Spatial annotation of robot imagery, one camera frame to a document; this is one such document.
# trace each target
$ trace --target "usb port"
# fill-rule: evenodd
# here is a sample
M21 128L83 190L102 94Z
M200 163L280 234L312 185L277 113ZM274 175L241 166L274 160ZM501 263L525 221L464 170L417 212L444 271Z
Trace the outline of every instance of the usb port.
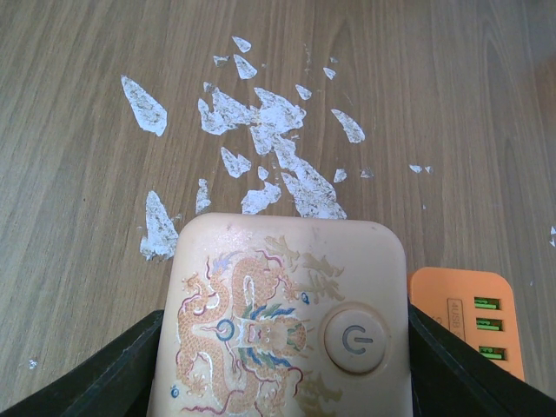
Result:
M502 331L502 320L496 319L477 319L477 329L479 330L493 330L495 332Z
M494 359L495 361L505 361L506 360L506 350L502 347L486 347L479 346L479 353L488 359Z
M475 297L475 308L487 308L489 310L500 310L500 300L496 298Z

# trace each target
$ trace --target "paint chip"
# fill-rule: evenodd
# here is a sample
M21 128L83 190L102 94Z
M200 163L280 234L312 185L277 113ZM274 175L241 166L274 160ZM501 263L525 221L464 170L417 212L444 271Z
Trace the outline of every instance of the paint chip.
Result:
M313 95L311 91L309 91L302 85L296 84L295 89L297 89L297 92L299 93L299 97L301 97L302 100L308 100Z
M323 70L329 79L333 79L336 76L336 71L334 71L333 69L324 67Z
M370 168L362 169L361 178L374 178L373 171Z
M308 74L309 71L311 70L309 67L311 66L311 51L309 50L309 47L307 46L306 43L303 44L303 47L305 48L305 55L307 55L307 60L305 61L305 69L303 70L305 72L305 74Z
M234 61L237 74L242 80L248 80L257 75L257 69L242 56L234 54Z
M207 83L206 81L202 84L202 89L205 93L212 93L215 90L215 86L212 83Z
M258 174L259 174L259 179L261 181L264 181L268 178L268 171L264 168L264 167L259 167L257 169Z
M251 161L242 154L238 154L237 157L235 157L234 154L223 146L220 148L220 153L222 155L224 167L226 167L228 173L234 178L239 178L244 172L248 172L251 169Z
M297 178L286 172L282 172L281 177L289 194L294 197L295 208L301 217L342 220L347 218L346 212L336 202L334 189L313 167L306 171L306 175Z
M147 195L146 219L147 236L141 239L141 254L147 261L155 256L161 256L164 260L174 256L178 234L155 191L149 191Z
M197 190L197 200L195 202L195 214L199 215L210 206L209 188L207 180L199 178L199 189Z
M250 189L242 200L242 213L256 215L268 205L280 200L281 190L277 185L264 182L264 189Z
M167 113L138 83L122 76L123 93L131 105L139 127L162 136L167 125Z
M347 139L351 143L361 143L365 140L365 132L357 122L343 111L332 109L331 110L338 122L341 123L344 132L346 132Z
M212 105L214 111L210 111L208 104L201 98L199 99L201 128L211 135L221 135L228 130L237 129L240 125L250 124L253 121L252 110L222 93L218 88L212 92Z
M348 178L348 174L346 174L345 169L337 169L336 173L334 174L334 183L342 182L346 178Z
M245 53L251 49L251 43L247 42L245 39L242 39L238 36L232 36L232 39L241 52Z
M226 65L229 61L229 56L218 56L218 55L214 55L212 57L212 59L215 60L215 65L219 68L223 67L224 65Z

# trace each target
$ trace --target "round button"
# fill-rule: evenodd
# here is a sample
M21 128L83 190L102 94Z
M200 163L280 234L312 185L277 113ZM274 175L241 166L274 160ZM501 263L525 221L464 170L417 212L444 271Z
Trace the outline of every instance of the round button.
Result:
M365 374L378 367L387 338L380 322L369 312L344 310L332 317L324 330L324 346L341 369Z

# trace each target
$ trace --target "orange device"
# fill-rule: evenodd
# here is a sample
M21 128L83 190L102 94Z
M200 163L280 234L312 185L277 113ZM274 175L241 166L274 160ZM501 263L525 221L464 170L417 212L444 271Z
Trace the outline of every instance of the orange device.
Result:
M510 374L525 380L507 281L491 272L421 268L408 278L412 304Z

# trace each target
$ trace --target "wood grain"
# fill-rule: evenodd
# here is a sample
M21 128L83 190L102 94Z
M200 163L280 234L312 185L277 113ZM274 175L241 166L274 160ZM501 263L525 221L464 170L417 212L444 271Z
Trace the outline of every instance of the wood grain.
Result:
M0 409L163 307L171 261L139 253L151 189L183 214L179 229L195 216L199 178L222 212L241 212L261 188L258 165L275 178L246 127L201 130L203 81L242 103L258 105L258 86L305 108L298 155L329 181L347 170L338 202L350 219L390 227L409 270L505 276L526 378L556 396L554 2L5 0L0 10ZM232 35L253 44L251 80L214 65L238 52ZM161 138L137 125L121 74L169 112ZM313 97L303 102L296 83ZM330 109L367 140L349 144ZM221 146L255 168L230 177ZM365 168L373 179L359 177ZM281 187L264 214L297 215Z

